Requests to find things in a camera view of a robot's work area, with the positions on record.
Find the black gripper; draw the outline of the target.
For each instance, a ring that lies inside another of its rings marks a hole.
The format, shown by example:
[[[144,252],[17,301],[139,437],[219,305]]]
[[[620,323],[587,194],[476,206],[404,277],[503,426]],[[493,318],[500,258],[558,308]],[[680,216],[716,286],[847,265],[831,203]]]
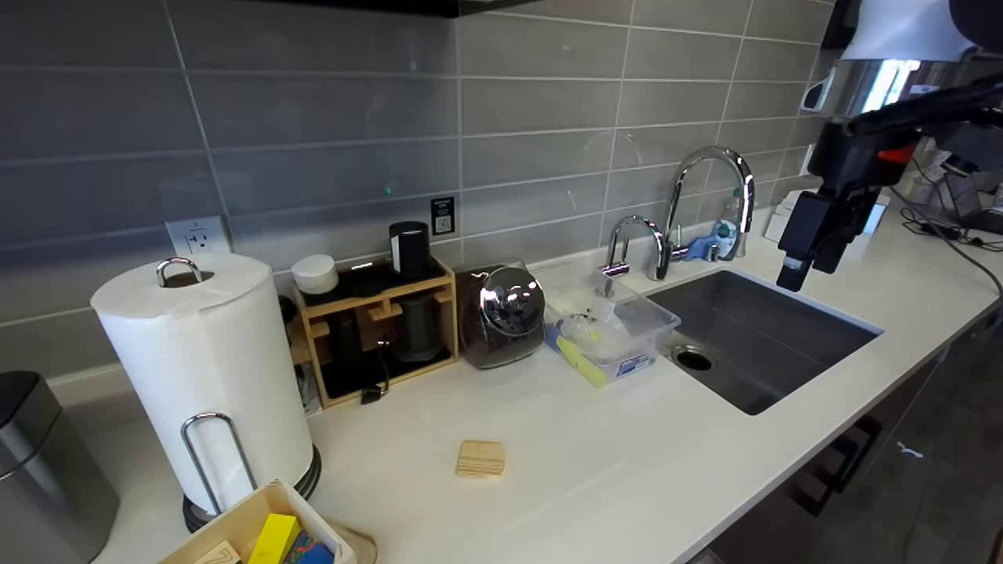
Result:
[[[821,190],[795,197],[779,234],[776,286],[798,292],[808,271],[832,273],[847,244],[867,222],[880,190],[903,179],[910,158],[910,131],[826,124],[808,159],[808,174],[821,179]]]

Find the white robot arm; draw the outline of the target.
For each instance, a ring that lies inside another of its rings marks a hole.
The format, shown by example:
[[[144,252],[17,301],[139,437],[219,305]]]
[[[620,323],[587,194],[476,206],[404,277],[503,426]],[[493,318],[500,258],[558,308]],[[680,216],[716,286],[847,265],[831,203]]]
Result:
[[[1003,52],[1003,0],[861,0],[842,64],[958,64],[970,49]],[[864,229],[883,186],[895,186],[921,137],[935,137],[964,167],[999,171],[1003,77],[938,84],[877,111],[831,116],[802,193],[776,241],[776,286],[798,292],[808,271],[832,273]]]

